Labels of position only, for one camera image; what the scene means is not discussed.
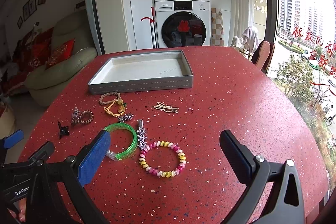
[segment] green bracelet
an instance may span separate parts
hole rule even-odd
[[[104,130],[108,132],[115,131],[117,129],[126,129],[130,131],[133,134],[133,141],[129,148],[127,148],[124,152],[121,153],[115,153],[110,150],[107,151],[106,156],[109,157],[112,160],[123,160],[129,157],[134,153],[134,151],[137,149],[137,133],[135,132],[134,128],[131,127],[130,125],[123,123],[123,122],[117,122],[110,124],[109,126],[105,127]]]

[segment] dryer door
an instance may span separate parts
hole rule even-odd
[[[197,15],[177,12],[163,23],[161,35],[168,48],[202,46],[206,38],[206,28]]]

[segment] brown coil hair tie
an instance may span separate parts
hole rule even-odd
[[[93,115],[93,112],[91,110],[84,110],[76,117],[73,117],[71,120],[71,124],[74,126],[76,124],[89,124],[93,122],[93,118],[95,116]]]

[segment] box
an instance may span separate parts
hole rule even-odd
[[[92,95],[193,87],[193,72],[181,50],[112,57],[90,80]]]

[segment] washing machine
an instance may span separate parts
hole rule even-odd
[[[209,46],[211,9],[208,0],[155,2],[160,48]]]

